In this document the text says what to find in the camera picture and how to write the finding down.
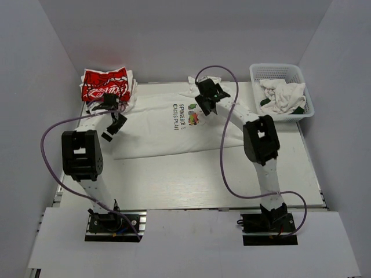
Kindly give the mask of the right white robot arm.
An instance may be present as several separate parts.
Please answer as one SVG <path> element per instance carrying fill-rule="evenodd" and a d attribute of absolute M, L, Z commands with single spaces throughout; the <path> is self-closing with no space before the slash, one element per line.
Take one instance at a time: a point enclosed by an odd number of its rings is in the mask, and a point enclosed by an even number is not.
<path fill-rule="evenodd" d="M 262 225 L 269 231 L 277 230 L 288 212 L 280 194 L 277 175 L 280 143 L 272 117 L 252 112 L 209 78 L 197 82 L 196 86 L 199 95 L 195 100 L 202 112 L 226 118 L 226 123 L 234 124 L 243 133 L 244 152 L 256 169 L 260 186 Z"/>

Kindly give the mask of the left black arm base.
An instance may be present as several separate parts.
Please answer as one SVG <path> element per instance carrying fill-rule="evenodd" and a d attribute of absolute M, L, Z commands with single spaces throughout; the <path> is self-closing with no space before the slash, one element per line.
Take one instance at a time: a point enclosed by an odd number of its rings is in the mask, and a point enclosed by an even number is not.
<path fill-rule="evenodd" d="M 123 211 L 128 221 L 111 213 L 94 213 L 91 208 L 88 212 L 86 242 L 139 243 L 144 235 L 147 222 L 146 211 Z"/>

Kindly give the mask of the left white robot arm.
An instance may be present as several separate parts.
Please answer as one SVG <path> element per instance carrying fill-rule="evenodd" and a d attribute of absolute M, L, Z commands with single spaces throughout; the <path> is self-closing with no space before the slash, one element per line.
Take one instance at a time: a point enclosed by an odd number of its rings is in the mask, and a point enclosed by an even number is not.
<path fill-rule="evenodd" d="M 111 196 L 102 172 L 112 162 L 111 141 L 123 127 L 127 118 L 121 114 L 117 95 L 103 95 L 103 102 L 92 108 L 88 117 L 73 131 L 61 135 L 63 171 L 92 199 L 92 213 L 102 214 L 103 225 L 109 231 L 122 226 L 118 203 Z"/>

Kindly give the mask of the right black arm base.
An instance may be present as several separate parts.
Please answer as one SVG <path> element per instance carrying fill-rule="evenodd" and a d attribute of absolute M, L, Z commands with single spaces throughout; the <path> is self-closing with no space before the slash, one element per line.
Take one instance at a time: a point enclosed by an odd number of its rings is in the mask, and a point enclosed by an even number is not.
<path fill-rule="evenodd" d="M 241 214 L 237 225 L 242 228 L 244 246 L 296 246 L 296 235 L 289 235 L 296 227 L 291 213 L 273 224 L 262 214 Z"/>

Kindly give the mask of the white SpongeBob print t-shirt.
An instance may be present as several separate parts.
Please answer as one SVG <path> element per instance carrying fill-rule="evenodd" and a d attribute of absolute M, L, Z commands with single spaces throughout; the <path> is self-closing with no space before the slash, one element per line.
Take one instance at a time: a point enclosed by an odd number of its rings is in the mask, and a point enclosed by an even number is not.
<path fill-rule="evenodd" d="M 127 121 L 111 143 L 114 159 L 177 155 L 243 144 L 243 135 L 232 123 L 211 113 L 205 116 L 195 101 L 195 79 L 188 87 L 159 93 L 141 85 Z"/>

